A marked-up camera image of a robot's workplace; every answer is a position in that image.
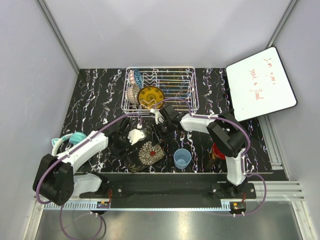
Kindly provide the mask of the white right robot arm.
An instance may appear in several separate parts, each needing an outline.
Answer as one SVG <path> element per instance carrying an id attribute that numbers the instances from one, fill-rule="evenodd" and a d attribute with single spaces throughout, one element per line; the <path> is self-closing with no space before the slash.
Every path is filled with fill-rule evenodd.
<path id="1" fill-rule="evenodd" d="M 220 196 L 239 198 L 245 192 L 243 156 L 250 145 L 248 134 L 230 112 L 221 115 L 179 113 L 170 105 L 151 109 L 155 116 L 152 128 L 161 142 L 168 142 L 175 131 L 199 132 L 210 135 L 217 149 L 224 155 L 227 181 L 220 187 Z"/>

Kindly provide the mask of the white wire dish rack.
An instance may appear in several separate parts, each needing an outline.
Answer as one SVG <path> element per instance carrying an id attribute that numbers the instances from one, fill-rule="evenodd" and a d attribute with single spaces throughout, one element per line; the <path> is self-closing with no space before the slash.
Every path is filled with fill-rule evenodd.
<path id="1" fill-rule="evenodd" d="M 139 72 L 142 87 L 154 86 L 162 90 L 165 98 L 172 98 L 167 103 L 180 113 L 191 112 L 195 114 L 199 109 L 199 97 L 196 78 L 196 69 L 191 66 L 159 66 L 138 67 L 130 66 L 125 71 L 125 81 L 121 101 L 121 109 L 125 114 L 137 113 L 149 117 L 150 111 L 141 105 L 134 105 L 127 99 L 127 90 L 133 84 L 134 72 Z"/>

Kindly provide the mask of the blue red patterned bowl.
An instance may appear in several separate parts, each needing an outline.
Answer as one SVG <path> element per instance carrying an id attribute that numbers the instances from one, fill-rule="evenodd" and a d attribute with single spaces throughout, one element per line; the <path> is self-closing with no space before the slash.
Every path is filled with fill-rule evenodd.
<path id="1" fill-rule="evenodd" d="M 143 77 L 138 69 L 129 71 L 128 82 L 131 86 L 137 85 L 140 89 L 143 88 Z"/>

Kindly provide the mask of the black floral square plate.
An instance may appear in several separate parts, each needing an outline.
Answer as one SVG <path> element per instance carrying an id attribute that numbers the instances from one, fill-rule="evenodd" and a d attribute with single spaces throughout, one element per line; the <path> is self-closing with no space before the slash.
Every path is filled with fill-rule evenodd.
<path id="1" fill-rule="evenodd" d="M 137 173 L 165 157 L 158 138 L 150 131 L 133 129 L 128 133 L 130 149 L 125 157 L 128 170 Z"/>

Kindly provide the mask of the light blue plastic cup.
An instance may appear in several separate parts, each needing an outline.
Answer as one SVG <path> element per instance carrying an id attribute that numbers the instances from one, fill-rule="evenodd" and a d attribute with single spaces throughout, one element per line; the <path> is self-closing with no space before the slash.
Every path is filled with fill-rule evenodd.
<path id="1" fill-rule="evenodd" d="M 190 164 L 191 160 L 191 153 L 184 148 L 176 150 L 173 154 L 174 165 L 180 170 L 185 169 Z"/>

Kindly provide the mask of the red black lacquer bowl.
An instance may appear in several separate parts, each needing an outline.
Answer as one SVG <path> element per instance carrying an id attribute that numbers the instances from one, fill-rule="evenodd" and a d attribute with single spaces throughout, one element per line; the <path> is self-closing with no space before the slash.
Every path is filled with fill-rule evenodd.
<path id="1" fill-rule="evenodd" d="M 210 161 L 225 161 L 225 155 L 218 149 L 216 143 L 213 143 L 210 152 L 209 152 L 209 160 Z"/>

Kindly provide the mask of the yellow patterned plate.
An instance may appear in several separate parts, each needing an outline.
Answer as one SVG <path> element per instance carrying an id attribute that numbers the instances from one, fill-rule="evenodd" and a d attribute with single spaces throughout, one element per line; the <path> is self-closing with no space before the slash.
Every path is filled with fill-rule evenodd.
<path id="1" fill-rule="evenodd" d="M 146 86 L 143 87 L 138 95 L 138 103 L 144 109 L 152 109 L 156 104 L 165 99 L 163 91 L 156 86 Z"/>

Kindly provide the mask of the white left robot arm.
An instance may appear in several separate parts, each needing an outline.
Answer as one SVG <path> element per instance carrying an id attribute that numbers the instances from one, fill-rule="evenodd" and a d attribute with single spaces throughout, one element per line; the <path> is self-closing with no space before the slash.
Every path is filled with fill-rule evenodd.
<path id="1" fill-rule="evenodd" d="M 115 152 L 128 157 L 136 144 L 145 139 L 142 125 L 126 132 L 130 119 L 124 115 L 93 130 L 80 143 L 62 153 L 42 157 L 32 189 L 40 204 L 64 205 L 71 197 L 92 193 L 103 198 L 108 193 L 108 180 L 99 173 L 77 175 L 77 170 L 97 153 L 115 147 Z"/>

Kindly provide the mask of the beige red patterned bowl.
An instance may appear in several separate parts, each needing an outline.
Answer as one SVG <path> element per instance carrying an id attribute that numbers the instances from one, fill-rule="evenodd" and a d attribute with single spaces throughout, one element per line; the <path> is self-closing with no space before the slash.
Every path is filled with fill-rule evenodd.
<path id="1" fill-rule="evenodd" d="M 140 88 L 137 84 L 131 85 L 126 91 L 126 99 L 129 103 L 133 105 L 138 105 L 138 94 L 140 92 Z"/>

